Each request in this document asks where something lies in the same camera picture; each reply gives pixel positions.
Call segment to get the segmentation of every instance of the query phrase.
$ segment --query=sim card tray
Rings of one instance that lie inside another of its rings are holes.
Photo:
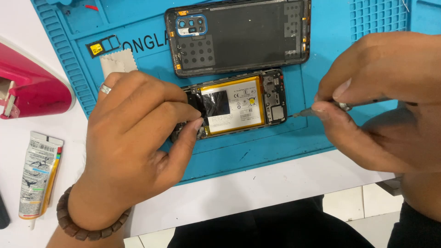
[[[118,47],[113,47],[112,46],[112,43],[110,42],[110,38],[113,38],[113,37],[115,37],[116,41],[118,41],[118,44],[119,44]],[[103,41],[105,41],[105,40],[109,41],[111,49],[109,49],[109,50],[105,50],[104,49]],[[90,53],[90,56],[92,58],[95,58],[95,57],[100,56],[101,54],[104,54],[104,53],[107,53],[107,52],[110,52],[110,51],[113,51],[115,49],[120,48],[121,47],[121,43],[118,40],[118,37],[115,34],[113,34],[113,35],[108,36],[106,38],[103,38],[103,39],[101,39],[99,41],[95,41],[95,42],[92,42],[90,44],[87,44],[86,47],[87,47],[87,51],[89,51],[89,53]]]

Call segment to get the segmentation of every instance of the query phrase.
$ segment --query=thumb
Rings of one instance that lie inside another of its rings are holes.
[[[409,165],[378,145],[351,116],[327,101],[318,101],[312,110],[325,127],[326,137],[359,166],[376,171],[400,172]]]
[[[168,165],[164,169],[165,175],[178,180],[184,176],[185,169],[190,161],[193,147],[196,143],[196,135],[204,119],[198,118],[187,122],[179,133],[178,139],[174,142],[168,153]]]

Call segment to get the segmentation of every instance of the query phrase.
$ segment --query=wrist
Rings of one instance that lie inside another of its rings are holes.
[[[110,227],[127,210],[83,177],[73,186],[67,209],[72,221],[89,231]]]

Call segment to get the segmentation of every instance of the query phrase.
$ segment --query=fingernail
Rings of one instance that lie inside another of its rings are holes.
[[[352,78],[344,82],[342,85],[338,86],[338,88],[336,88],[334,93],[332,94],[332,98],[334,98],[334,100],[337,100],[337,98],[339,98],[351,85],[351,81]]]
[[[313,111],[320,120],[329,120],[329,114],[324,109],[313,109]]]
[[[200,129],[201,126],[202,126],[202,122],[204,122],[204,119],[202,119],[202,118],[199,118],[199,119],[195,120],[194,123],[193,123],[193,128],[194,128],[196,131],[199,131],[199,129]]]

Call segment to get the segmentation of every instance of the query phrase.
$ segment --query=phone battery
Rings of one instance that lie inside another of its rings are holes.
[[[199,88],[203,98],[222,93],[228,99],[228,114],[208,116],[208,136],[265,124],[260,76],[229,81]]]

